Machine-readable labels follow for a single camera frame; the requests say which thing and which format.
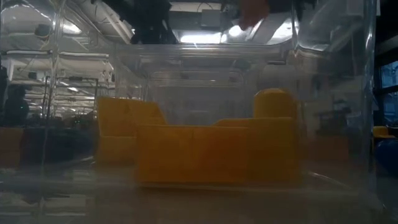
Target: transparent acrylic box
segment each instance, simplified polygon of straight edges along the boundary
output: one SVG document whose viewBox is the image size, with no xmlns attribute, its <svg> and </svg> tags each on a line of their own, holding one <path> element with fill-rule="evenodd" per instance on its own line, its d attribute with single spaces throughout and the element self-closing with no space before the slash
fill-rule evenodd
<svg viewBox="0 0 398 224">
<path fill-rule="evenodd" d="M 14 40 L 3 34 L 11 26 L 3 19 L 1 47 L 9 53 L 2 56 L 3 66 L 9 66 L 10 61 L 20 63 L 11 50 L 26 50 L 20 52 L 22 56 L 33 54 L 32 50 L 39 51 L 35 54 L 46 52 L 52 60 L 46 62 L 45 77 L 49 78 L 40 81 L 46 91 L 36 97 L 44 99 L 44 128 L 24 128 L 20 140 L 9 138 L 18 135 L 10 134 L 9 129 L 1 130 L 3 138 L 21 141 L 22 149 L 19 165 L 2 170 L 0 220 L 381 222 L 381 206 L 368 191 L 374 1 L 320 1 L 314 7 L 306 5 L 300 15 L 296 6 L 291 13 L 271 14 L 262 26 L 270 26 L 276 18 L 286 20 L 274 35 L 257 27 L 260 33 L 265 32 L 264 40 L 259 35 L 251 37 L 253 27 L 241 31 L 241 39 L 225 43 L 178 45 L 112 43 L 82 17 L 70 13 L 75 7 L 73 1 L 54 7 L 49 22 L 54 24 L 54 32 L 41 47 L 4 44 Z M 89 27 L 81 28 L 84 37 L 66 35 L 62 29 L 65 20 L 79 28 Z M 232 36 L 228 30 L 220 37 L 223 34 Z M 82 44 L 74 48 L 73 41 Z M 40 63 L 40 57 L 29 57 Z M 24 64 L 17 66 L 27 70 Z M 40 68 L 31 62 L 26 66 Z M 27 74 L 15 74 L 11 83 L 29 79 Z M 167 126 L 192 128 L 212 126 L 222 119 L 252 118 L 254 96 L 271 88 L 284 90 L 297 102 L 302 154 L 299 185 L 201 182 L 148 186 L 134 181 L 134 163 L 101 167 L 96 161 L 101 144 L 97 99 L 101 96 L 155 102 Z M 68 109 L 66 101 L 75 111 Z M 62 126 L 52 122 L 57 114 L 63 121 L 73 114 L 89 116 L 90 124 L 70 119 L 71 125 Z M 35 138 L 42 140 L 34 147 L 26 146 Z M 3 142 L 4 151 L 18 147 Z"/>
</svg>

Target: cable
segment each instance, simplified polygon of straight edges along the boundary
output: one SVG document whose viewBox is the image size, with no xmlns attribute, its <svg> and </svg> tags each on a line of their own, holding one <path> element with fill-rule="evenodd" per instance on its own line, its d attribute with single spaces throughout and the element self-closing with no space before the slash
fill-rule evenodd
<svg viewBox="0 0 398 224">
<path fill-rule="evenodd" d="M 49 44 L 49 42 L 50 42 L 50 38 L 48 38 L 47 41 L 44 42 L 44 44 L 40 47 L 39 50 L 42 50 L 45 46 L 47 46 L 47 45 Z M 24 72 L 24 71 L 26 70 L 26 68 L 30 65 L 30 63 L 32 63 L 32 61 L 36 59 L 36 57 L 37 57 L 37 55 L 35 55 L 35 57 L 32 58 L 32 59 L 25 65 L 25 67 L 24 67 L 22 70 L 19 70 L 19 73 L 18 73 L 17 76 L 21 75 L 22 72 Z"/>
<path fill-rule="evenodd" d="M 199 6 L 197 8 L 197 12 L 199 12 L 199 8 L 200 8 L 201 5 L 203 5 L 203 2 L 199 4 Z"/>
<path fill-rule="evenodd" d="M 212 10 L 214 10 L 213 6 L 211 6 L 211 4 L 208 4 L 207 2 L 205 2 L 205 4 L 208 5 Z"/>
<path fill-rule="evenodd" d="M 211 6 L 211 4 L 208 4 L 207 2 L 201 2 L 201 3 L 199 4 L 198 8 L 197 8 L 197 12 L 199 12 L 199 8 L 200 8 L 200 6 L 203 5 L 203 4 L 208 5 L 212 10 L 214 10 L 214 8 L 213 8 L 213 6 Z"/>
</svg>

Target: ceiling light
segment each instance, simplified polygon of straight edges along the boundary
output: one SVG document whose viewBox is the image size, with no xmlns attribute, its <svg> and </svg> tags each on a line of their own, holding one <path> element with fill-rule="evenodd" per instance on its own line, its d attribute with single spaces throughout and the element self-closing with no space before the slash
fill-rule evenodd
<svg viewBox="0 0 398 224">
<path fill-rule="evenodd" d="M 228 33 L 232 36 L 232 37 L 237 37 L 242 33 L 242 30 L 240 28 L 240 26 L 236 25 L 233 26 L 229 29 Z"/>
<path fill-rule="evenodd" d="M 182 43 L 194 43 L 194 44 L 219 44 L 221 40 L 221 33 L 215 34 L 197 34 L 197 35 L 185 35 L 181 37 Z"/>
<path fill-rule="evenodd" d="M 81 34 L 81 29 L 79 29 L 79 27 L 77 27 L 75 24 L 73 24 L 68 20 L 63 21 L 62 28 L 63 28 L 62 31 L 65 34 L 74 34 L 74 35 Z"/>
</svg>

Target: yellow object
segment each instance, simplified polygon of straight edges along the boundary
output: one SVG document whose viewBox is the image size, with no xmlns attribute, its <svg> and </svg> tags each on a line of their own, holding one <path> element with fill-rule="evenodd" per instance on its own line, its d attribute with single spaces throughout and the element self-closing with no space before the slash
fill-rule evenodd
<svg viewBox="0 0 398 224">
<path fill-rule="evenodd" d="M 271 88 L 262 90 L 254 97 L 254 118 L 297 119 L 297 103 L 283 90 Z"/>
<path fill-rule="evenodd" d="M 388 132 L 388 128 L 385 126 L 375 126 L 373 127 L 373 137 L 374 138 L 395 138 Z"/>
<path fill-rule="evenodd" d="M 296 122 L 292 118 L 223 119 L 215 126 L 248 128 L 250 183 L 300 182 L 300 155 Z"/>
<path fill-rule="evenodd" d="M 139 126 L 136 180 L 152 183 L 299 184 L 297 105 L 261 91 L 252 119 L 212 127 Z"/>
<path fill-rule="evenodd" d="M 162 183 L 243 183 L 246 128 L 140 126 L 136 180 Z"/>
<path fill-rule="evenodd" d="M 99 98 L 96 164 L 131 165 L 134 162 L 138 124 L 166 122 L 156 103 Z"/>
<path fill-rule="evenodd" d="M 22 128 L 0 128 L 0 167 L 16 168 L 20 162 Z"/>
</svg>

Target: hand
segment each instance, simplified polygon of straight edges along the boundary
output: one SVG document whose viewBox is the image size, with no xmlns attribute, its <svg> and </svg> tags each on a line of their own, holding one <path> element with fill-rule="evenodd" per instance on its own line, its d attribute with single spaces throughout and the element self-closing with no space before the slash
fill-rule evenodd
<svg viewBox="0 0 398 224">
<path fill-rule="evenodd" d="M 255 26 L 261 19 L 269 14 L 268 0 L 241 0 L 241 20 L 239 26 L 242 30 Z"/>
</svg>

